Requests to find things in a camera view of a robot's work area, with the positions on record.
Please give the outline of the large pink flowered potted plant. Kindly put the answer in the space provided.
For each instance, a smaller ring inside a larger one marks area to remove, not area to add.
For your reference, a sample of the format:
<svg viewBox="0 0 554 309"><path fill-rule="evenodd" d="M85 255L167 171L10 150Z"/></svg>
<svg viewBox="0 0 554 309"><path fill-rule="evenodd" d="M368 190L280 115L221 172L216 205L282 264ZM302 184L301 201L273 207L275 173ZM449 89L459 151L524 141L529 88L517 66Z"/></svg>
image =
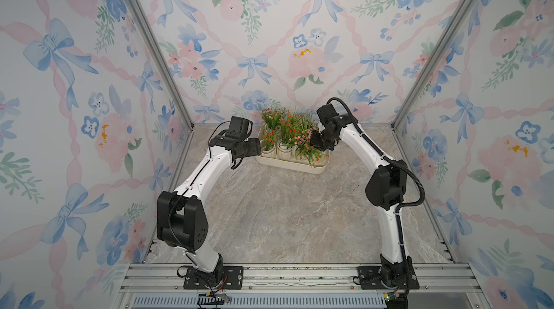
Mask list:
<svg viewBox="0 0 554 309"><path fill-rule="evenodd" d="M300 117L292 129L292 140L296 149L294 156L299 163L307 163L315 166L323 157L322 152L311 145L312 132L315 125L310 117Z"/></svg>

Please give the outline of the orange flowered potted gypsophila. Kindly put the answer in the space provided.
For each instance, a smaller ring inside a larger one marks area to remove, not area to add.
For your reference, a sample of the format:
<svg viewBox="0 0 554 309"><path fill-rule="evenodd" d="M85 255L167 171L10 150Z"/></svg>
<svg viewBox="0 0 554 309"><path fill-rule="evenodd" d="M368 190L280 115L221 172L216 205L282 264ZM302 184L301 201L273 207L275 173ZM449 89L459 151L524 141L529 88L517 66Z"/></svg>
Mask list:
<svg viewBox="0 0 554 309"><path fill-rule="evenodd" d="M262 156L270 158L276 151L276 132L273 129L264 127L261 131Z"/></svg>

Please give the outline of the pink flowered potted gypsophila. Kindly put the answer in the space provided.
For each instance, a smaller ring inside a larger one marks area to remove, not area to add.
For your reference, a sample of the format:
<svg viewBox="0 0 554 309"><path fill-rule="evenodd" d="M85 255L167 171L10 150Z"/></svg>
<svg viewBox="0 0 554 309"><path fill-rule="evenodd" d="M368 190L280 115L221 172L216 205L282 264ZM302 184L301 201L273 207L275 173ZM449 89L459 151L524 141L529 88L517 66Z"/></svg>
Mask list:
<svg viewBox="0 0 554 309"><path fill-rule="evenodd" d="M284 118L287 110L285 108L264 108L261 111L263 129L266 131L279 131L281 129L281 120Z"/></svg>

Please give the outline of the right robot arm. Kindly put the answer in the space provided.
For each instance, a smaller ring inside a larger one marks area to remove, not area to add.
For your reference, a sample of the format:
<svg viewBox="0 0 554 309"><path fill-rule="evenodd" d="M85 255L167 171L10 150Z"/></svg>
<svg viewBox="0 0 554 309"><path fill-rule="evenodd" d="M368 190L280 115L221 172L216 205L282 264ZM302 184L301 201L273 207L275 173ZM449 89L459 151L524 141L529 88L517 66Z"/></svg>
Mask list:
<svg viewBox="0 0 554 309"><path fill-rule="evenodd" d="M361 128L345 116L337 116L324 128L310 132L310 145L318 150L334 150L346 143L362 160L370 173L366 198L378 209L382 238L381 270L377 276L387 288L404 286L410 277L403 227L396 208L403 202L406 173L392 165L388 156Z"/></svg>

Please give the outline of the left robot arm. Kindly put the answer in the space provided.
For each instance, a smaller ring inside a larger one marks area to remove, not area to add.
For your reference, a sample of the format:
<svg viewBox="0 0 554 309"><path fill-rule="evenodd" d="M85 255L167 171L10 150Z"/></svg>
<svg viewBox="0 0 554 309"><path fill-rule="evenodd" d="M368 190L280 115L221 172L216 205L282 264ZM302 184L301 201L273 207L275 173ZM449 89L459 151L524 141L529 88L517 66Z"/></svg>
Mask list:
<svg viewBox="0 0 554 309"><path fill-rule="evenodd" d="M209 221L204 202L227 169L235 170L244 158L261 154L259 139L250 135L234 127L215 135L190 176L157 199L157 239L183 249L193 264L194 277L209 289L224 284L224 265L222 255L207 241Z"/></svg>

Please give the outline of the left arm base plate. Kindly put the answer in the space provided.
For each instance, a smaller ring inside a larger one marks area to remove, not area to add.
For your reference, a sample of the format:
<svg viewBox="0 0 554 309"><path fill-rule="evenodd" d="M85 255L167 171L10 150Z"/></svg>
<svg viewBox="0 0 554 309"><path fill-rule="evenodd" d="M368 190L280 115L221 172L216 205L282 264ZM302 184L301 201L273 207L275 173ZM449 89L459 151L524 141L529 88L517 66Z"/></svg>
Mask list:
<svg viewBox="0 0 554 309"><path fill-rule="evenodd" d="M212 273L199 271L194 267L186 267L183 274L180 267L177 270L178 277L183 278L185 290L241 290L244 278L244 267L223 266L216 268Z"/></svg>

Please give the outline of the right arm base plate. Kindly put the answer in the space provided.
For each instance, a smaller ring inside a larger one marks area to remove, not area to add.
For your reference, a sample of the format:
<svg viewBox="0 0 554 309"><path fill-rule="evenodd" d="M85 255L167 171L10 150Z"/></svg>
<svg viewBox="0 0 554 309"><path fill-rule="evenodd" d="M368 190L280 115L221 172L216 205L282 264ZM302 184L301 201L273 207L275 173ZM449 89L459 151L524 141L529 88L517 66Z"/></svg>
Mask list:
<svg viewBox="0 0 554 309"><path fill-rule="evenodd" d="M410 290L419 290L420 284L413 267L409 266L409 270L409 277L406 277L404 268L399 274L395 274L394 271L383 270L381 266L356 267L356 284L362 290L405 290L407 284Z"/></svg>

